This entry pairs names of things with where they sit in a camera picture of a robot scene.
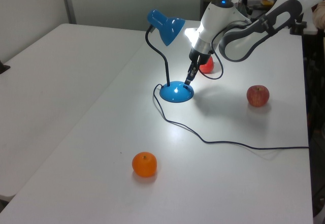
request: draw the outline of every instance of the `blue lamp shade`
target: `blue lamp shade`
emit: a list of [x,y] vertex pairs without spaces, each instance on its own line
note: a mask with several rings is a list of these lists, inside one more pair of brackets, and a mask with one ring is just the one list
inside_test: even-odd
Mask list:
[[172,43],[185,24],[184,19],[167,18],[158,10],[150,11],[147,19],[150,24],[159,30],[160,37],[166,46]]

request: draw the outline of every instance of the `blue desk lamp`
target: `blue desk lamp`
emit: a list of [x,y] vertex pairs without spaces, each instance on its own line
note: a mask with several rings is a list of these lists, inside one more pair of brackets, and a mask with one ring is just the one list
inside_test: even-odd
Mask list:
[[163,43],[166,46],[169,46],[183,28],[185,20],[180,18],[167,18],[158,10],[150,11],[147,16],[147,19],[151,24],[146,33],[147,44],[150,46],[150,48],[152,48],[159,55],[161,55],[165,61],[167,83],[160,89],[160,97],[163,98],[165,101],[174,103],[188,101],[194,95],[193,88],[189,85],[184,84],[181,81],[170,82],[168,62],[166,57],[159,50],[157,50],[148,40],[148,34],[154,26],[159,30],[160,37]]

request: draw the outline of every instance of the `orange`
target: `orange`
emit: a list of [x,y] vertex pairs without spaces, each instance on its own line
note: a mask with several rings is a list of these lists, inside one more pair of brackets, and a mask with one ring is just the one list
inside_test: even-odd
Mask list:
[[157,159],[149,152],[141,152],[134,156],[132,167],[140,177],[151,177],[157,170]]

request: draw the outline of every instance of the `lamp base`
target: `lamp base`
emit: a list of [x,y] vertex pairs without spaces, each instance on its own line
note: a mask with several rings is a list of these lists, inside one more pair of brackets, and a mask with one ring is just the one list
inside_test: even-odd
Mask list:
[[165,101],[180,103],[191,99],[194,95],[194,90],[191,86],[180,81],[173,81],[170,86],[165,84],[160,89],[160,97]]

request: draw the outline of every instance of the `table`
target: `table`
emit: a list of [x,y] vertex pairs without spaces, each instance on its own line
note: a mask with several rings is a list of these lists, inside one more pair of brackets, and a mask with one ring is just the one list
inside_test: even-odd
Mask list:
[[11,68],[0,75],[0,199],[11,200],[25,185],[143,37],[142,31],[63,24],[6,63]]
[[[184,80],[190,64],[183,31],[169,47],[157,30],[150,37],[169,60],[172,81]],[[207,140],[307,146],[301,38],[288,32],[269,38],[246,61],[223,59],[218,81],[197,75],[190,101],[160,99],[166,116]],[[143,44],[0,214],[0,223],[312,223],[308,150],[205,144],[162,119],[152,92],[164,82],[163,60]],[[254,84],[270,90],[263,108],[247,103]],[[154,177],[133,173],[132,159],[141,151],[156,155]]]

